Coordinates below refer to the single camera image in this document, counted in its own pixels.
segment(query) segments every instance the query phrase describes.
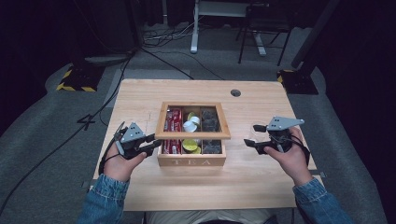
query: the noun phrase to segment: denim sleeve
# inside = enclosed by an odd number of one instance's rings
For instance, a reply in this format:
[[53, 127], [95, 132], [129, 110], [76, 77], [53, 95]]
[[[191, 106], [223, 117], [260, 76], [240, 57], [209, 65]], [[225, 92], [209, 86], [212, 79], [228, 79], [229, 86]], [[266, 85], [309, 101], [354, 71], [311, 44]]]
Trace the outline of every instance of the denim sleeve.
[[335, 197], [317, 179], [294, 187], [297, 204], [314, 223], [353, 223]]
[[88, 192], [78, 223], [119, 223], [129, 182], [99, 175]]

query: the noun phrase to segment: gray carpet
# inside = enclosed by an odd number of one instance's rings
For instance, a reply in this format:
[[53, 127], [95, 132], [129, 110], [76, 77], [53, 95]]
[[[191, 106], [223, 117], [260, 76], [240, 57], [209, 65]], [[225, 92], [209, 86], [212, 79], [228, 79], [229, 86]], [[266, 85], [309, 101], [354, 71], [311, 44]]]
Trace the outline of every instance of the gray carpet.
[[[279, 67], [276, 66], [279, 49], [268, 49], [267, 56], [261, 57], [253, 47], [246, 47], [243, 61], [238, 64], [240, 42], [234, 40], [236, 33], [237, 30], [227, 27], [202, 31], [198, 53], [193, 55], [190, 36], [147, 50], [189, 72], [194, 79], [275, 81], [276, 71], [291, 68], [290, 62], [309, 29], [292, 32]], [[113, 90], [112, 83], [120, 76], [120, 65], [109, 66], [98, 92], [56, 91], [67, 68], [68, 64], [48, 79], [48, 94], [26, 110], [0, 139], [0, 203], [29, 170], [81, 126], [77, 120], [94, 114], [103, 105]], [[143, 51], [132, 58], [126, 76], [187, 78]], [[289, 99], [297, 118], [305, 120], [304, 136], [319, 170], [327, 175], [323, 179], [327, 190], [356, 223], [387, 223], [375, 182], [325, 95], [323, 76], [315, 70], [312, 78], [319, 95], [289, 95]], [[105, 107], [87, 131], [80, 131], [35, 169], [13, 193], [0, 223], [74, 223], [86, 195], [81, 184], [92, 178], [111, 113], [112, 107]], [[290, 223], [290, 209], [276, 212], [280, 223]], [[126, 212], [123, 222], [139, 223], [142, 215]], [[303, 223], [298, 213], [294, 223]]]

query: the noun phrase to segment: gray pants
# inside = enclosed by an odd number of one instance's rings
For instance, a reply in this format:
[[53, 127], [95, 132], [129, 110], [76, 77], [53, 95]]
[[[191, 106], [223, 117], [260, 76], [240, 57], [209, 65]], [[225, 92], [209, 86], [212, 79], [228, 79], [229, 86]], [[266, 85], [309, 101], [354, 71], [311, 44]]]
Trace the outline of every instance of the gray pants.
[[243, 224], [262, 224], [272, 214], [267, 209], [147, 212], [148, 224], [198, 224], [210, 220], [229, 220]]

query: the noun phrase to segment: table top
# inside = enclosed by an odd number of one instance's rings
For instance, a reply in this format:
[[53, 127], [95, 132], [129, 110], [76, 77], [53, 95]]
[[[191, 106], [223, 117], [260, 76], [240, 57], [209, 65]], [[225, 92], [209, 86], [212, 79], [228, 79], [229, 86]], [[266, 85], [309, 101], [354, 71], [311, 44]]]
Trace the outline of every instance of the table top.
[[[241, 95], [233, 96], [232, 90], [240, 91]], [[243, 140], [248, 138], [255, 121], [269, 123], [273, 116], [295, 118], [278, 82], [125, 79], [120, 85], [98, 164], [123, 121], [126, 125], [136, 122], [145, 134], [155, 133], [164, 101], [221, 102], [231, 133], [231, 139], [224, 141], [226, 162], [222, 167], [160, 167], [156, 148], [132, 173], [125, 211], [295, 206], [291, 178], [277, 161], [258, 155]], [[312, 158], [308, 168], [317, 169]], [[97, 177], [96, 169], [93, 178]]]

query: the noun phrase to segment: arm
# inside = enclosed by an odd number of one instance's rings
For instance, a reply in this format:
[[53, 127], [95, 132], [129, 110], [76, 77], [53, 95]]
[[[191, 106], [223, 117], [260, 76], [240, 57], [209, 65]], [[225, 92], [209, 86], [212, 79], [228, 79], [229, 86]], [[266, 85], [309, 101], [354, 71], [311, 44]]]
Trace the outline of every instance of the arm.
[[[291, 135], [302, 139], [300, 130], [290, 128]], [[281, 153], [271, 147], [265, 152], [277, 160], [294, 181], [293, 192], [297, 204], [314, 223], [353, 223], [347, 213], [341, 208], [335, 197], [315, 179], [306, 167], [303, 151], [293, 144], [286, 153]]]
[[[117, 147], [113, 144], [107, 157], [117, 154]], [[122, 156], [109, 159], [105, 163], [104, 174], [99, 176], [87, 194], [78, 223], [119, 223], [132, 170], [146, 156], [143, 152], [129, 161]]]

